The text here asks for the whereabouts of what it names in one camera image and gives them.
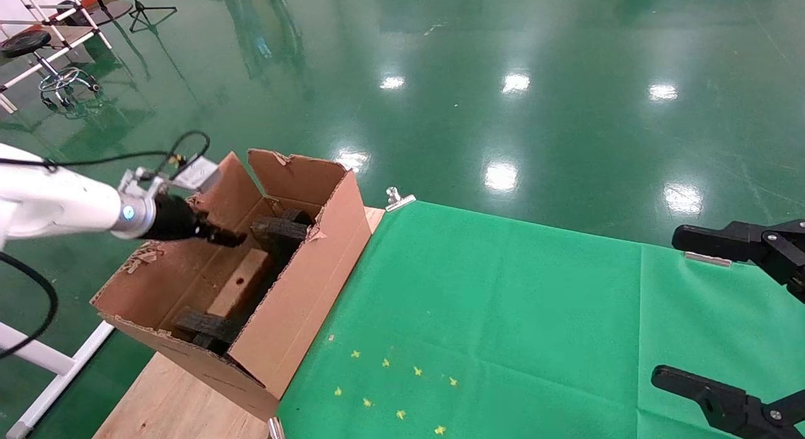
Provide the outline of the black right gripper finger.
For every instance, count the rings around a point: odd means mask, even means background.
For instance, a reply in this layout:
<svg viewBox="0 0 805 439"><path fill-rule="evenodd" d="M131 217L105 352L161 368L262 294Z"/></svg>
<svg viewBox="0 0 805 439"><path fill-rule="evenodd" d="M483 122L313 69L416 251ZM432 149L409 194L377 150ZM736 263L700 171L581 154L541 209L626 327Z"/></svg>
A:
<svg viewBox="0 0 805 439"><path fill-rule="evenodd" d="M804 391L765 404L741 388L669 365L652 371L652 385L699 405L710 427L739 438L803 438Z"/></svg>
<svg viewBox="0 0 805 439"><path fill-rule="evenodd" d="M697 255L753 262L804 302L803 220L773 226L732 221L721 230L684 225L674 231L672 246Z"/></svg>

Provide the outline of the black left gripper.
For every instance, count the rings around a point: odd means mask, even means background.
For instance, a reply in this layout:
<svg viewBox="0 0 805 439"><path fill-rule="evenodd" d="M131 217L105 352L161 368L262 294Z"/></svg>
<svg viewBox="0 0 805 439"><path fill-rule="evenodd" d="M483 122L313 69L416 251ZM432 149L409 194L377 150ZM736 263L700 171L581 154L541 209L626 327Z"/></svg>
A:
<svg viewBox="0 0 805 439"><path fill-rule="evenodd" d="M200 238L216 246L236 248L247 238L247 233L211 224L207 213L194 209L179 196L158 194L153 203L155 216L147 230L148 240L167 242Z"/></svg>

